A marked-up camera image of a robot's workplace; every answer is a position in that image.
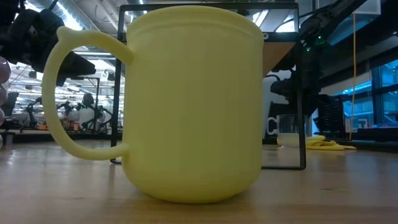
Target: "table surface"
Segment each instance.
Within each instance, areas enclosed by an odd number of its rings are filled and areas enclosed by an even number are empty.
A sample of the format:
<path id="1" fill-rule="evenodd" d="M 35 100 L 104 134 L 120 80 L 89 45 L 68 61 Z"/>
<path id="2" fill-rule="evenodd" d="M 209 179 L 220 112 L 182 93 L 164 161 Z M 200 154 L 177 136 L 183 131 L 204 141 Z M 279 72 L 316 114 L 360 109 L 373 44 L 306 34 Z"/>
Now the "table surface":
<path id="1" fill-rule="evenodd" d="M 267 165 L 299 161 L 298 149 L 263 150 Z M 185 205 L 141 193 L 109 161 L 83 161 L 52 142 L 15 144 L 0 150 L 0 223 L 397 223 L 397 154 L 308 151 L 307 163 L 263 170 L 224 202 Z"/>

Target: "metal stand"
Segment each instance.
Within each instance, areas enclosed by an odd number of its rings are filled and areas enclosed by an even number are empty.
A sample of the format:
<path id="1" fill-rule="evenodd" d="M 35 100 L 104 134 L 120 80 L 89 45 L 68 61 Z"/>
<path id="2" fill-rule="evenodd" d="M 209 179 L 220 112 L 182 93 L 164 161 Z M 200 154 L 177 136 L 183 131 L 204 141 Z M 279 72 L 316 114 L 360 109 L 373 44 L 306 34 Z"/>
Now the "metal stand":
<path id="1" fill-rule="evenodd" d="M 119 10 L 119 24 L 118 24 L 118 40 L 126 43 L 126 33 L 124 32 L 124 15 L 129 11 L 153 11 L 172 6 L 209 6 L 218 7 L 221 9 L 292 9 L 294 11 L 294 22 L 296 32 L 290 33 L 276 33 L 267 32 L 264 34 L 265 42 L 297 42 L 299 31 L 299 5 L 295 2 L 249 2 L 249 3 L 205 3 L 205 4 L 133 4 L 123 5 Z M 121 65 L 122 62 L 117 59 L 115 68 L 114 81 L 114 96 L 113 96 L 113 117 L 112 117 L 112 136 L 111 146 L 116 146 L 118 140 L 118 116 L 119 116 L 119 96 L 120 96 L 120 79 L 121 79 Z M 304 139 L 304 122 L 303 122 L 303 108 L 302 108 L 302 91 L 301 88 L 297 90 L 298 101 L 298 125 L 299 139 L 300 139 L 300 166 L 262 166 L 262 169 L 304 169 L 305 168 L 305 139 Z M 119 164 L 115 159 L 111 159 L 114 164 Z"/>

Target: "yellow mug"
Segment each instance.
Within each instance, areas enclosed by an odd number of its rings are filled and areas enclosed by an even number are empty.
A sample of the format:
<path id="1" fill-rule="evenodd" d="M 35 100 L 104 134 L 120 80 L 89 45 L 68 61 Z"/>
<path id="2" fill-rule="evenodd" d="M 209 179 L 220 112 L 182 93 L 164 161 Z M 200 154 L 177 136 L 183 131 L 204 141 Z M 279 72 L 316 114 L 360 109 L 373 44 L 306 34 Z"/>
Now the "yellow mug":
<path id="1" fill-rule="evenodd" d="M 248 188 L 261 170 L 261 30 L 203 6 L 159 9 L 129 26 L 127 46 L 98 31 L 61 27 L 44 70 L 43 106 L 54 140 L 88 160 L 122 157 L 128 179 L 162 200 L 208 203 Z M 94 45 L 126 65 L 123 140 L 88 149 L 63 130 L 54 86 L 69 51 Z"/>

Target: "pink balloon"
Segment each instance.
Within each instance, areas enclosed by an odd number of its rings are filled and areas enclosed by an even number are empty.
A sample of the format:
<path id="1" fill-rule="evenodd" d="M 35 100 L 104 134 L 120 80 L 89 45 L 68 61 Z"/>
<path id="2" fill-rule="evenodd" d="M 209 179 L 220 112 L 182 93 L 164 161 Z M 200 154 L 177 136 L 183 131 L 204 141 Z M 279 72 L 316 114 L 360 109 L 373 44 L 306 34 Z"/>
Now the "pink balloon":
<path id="1" fill-rule="evenodd" d="M 7 103 L 8 92 L 5 87 L 0 84 L 0 106 L 5 105 Z"/>
<path id="2" fill-rule="evenodd" d="M 0 56 L 0 83 L 5 83 L 10 79 L 11 76 L 11 67 L 8 64 L 8 61 Z"/>
<path id="3" fill-rule="evenodd" d="M 4 114 L 3 110 L 0 109 L 0 126 L 3 124 L 5 119 L 6 119 L 6 115 Z"/>

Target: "wooden table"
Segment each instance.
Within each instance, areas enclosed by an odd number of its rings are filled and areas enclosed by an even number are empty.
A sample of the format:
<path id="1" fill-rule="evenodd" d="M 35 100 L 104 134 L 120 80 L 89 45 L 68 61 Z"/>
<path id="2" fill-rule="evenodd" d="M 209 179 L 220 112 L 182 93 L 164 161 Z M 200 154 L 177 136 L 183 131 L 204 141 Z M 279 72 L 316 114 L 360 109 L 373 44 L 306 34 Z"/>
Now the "wooden table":
<path id="1" fill-rule="evenodd" d="M 298 149 L 264 146 L 266 164 L 298 158 Z M 76 159 L 55 143 L 15 144 L 0 150 L 0 223 L 397 223 L 398 155 L 309 151 L 307 163 L 264 170 L 230 200 L 184 205 L 141 193 L 109 161 Z"/>

